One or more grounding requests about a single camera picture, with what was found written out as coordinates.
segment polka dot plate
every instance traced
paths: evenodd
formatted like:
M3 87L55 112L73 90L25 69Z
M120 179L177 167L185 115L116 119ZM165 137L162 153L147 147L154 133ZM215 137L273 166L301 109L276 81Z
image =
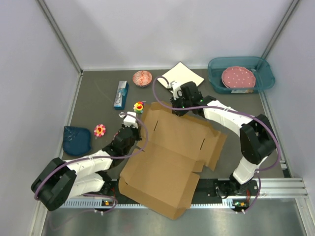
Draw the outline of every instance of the polka dot plate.
M222 82L227 88L253 88L256 78L245 67L232 66L223 71Z

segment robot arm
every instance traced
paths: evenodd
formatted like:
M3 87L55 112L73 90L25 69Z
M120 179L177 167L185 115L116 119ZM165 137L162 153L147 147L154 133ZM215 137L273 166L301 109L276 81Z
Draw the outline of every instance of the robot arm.
M171 103L174 108L213 106L222 107L222 109L203 108L195 109L192 112L203 118L213 120L232 130L240 137L241 151L243 157L236 170L230 177L231 186L238 191L248 183L261 163L275 150L276 145L270 135L261 124L251 118L226 112L233 110L221 104L211 96L203 97L194 82L179 84L171 82L169 90L173 91ZM183 116L188 111L172 111L178 116ZM256 117L272 130L268 118L264 115Z
M60 169L41 188L38 198L49 211L59 208L68 198L88 192L98 192L106 188L110 177L105 171L120 164L123 159L97 158L96 156L125 156L129 153L135 141L141 140L140 125L135 118L126 116L122 128L117 132L113 141L102 150L79 159L86 160L71 163ZM57 167L71 160L53 159L38 176L31 186L35 193L42 181Z

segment white wall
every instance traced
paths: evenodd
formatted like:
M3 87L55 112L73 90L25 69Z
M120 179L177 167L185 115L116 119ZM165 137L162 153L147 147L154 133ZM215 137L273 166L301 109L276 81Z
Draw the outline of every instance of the white wall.
M276 77L267 92L294 175L315 206L315 1L301 1L268 61Z
M83 69L260 56L290 0L45 0Z
M34 0L0 5L0 235L25 236L78 75Z

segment white paper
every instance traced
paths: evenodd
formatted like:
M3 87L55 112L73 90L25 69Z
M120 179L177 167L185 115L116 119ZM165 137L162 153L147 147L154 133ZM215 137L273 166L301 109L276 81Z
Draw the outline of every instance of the white paper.
M193 81L199 86L203 81L204 78L200 77L196 73L192 72L188 67L186 67L181 62L175 65L172 69L167 71L163 75L169 82L176 81L180 84L187 83L189 81ZM158 78L157 79L165 88L167 87L167 83L164 79Z

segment blue cloth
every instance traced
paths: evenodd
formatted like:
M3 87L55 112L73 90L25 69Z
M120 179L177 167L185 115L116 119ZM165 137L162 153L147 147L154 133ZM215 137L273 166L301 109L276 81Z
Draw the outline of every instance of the blue cloth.
M81 156L91 150L91 133L86 128L63 128L63 151L70 156Z

